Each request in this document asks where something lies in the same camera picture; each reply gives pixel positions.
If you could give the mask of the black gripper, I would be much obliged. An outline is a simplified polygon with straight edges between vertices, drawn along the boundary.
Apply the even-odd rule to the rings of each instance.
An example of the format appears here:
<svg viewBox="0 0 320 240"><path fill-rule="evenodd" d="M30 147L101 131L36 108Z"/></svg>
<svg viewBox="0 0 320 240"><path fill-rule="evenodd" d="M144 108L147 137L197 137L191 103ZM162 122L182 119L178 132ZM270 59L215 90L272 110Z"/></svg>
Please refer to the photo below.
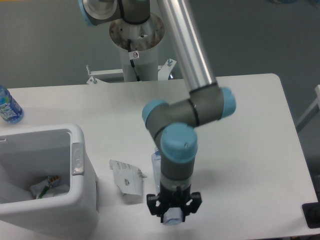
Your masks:
<svg viewBox="0 0 320 240"><path fill-rule="evenodd" d="M200 192L191 193L191 185L185 190L171 191L160 185L158 195L147 194L146 203L150 214L160 218L160 222L164 222L165 212L169 208L180 208L182 211L182 222L186 221L186 217L195 214L202 204L202 196Z"/></svg>

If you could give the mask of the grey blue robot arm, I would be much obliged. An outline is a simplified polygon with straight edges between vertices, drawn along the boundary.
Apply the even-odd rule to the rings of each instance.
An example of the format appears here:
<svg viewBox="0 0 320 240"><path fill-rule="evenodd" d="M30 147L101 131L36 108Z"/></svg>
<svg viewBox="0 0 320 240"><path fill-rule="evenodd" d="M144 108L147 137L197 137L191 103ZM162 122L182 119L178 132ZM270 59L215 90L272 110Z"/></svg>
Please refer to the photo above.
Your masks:
<svg viewBox="0 0 320 240"><path fill-rule="evenodd" d="M138 59L143 51L154 49L164 33L171 36L189 98L167 103L153 100L145 105L142 118L160 154L153 167L158 193L148 194L150 213L162 224L176 225L198 211L202 197L191 192L194 163L198 151L195 128L232 115L236 100L232 91L220 87L206 62L193 15L186 0L160 0L162 17L150 10L148 0L81 0L78 3L90 26L110 23L113 42L125 51L135 82L144 81Z"/></svg>

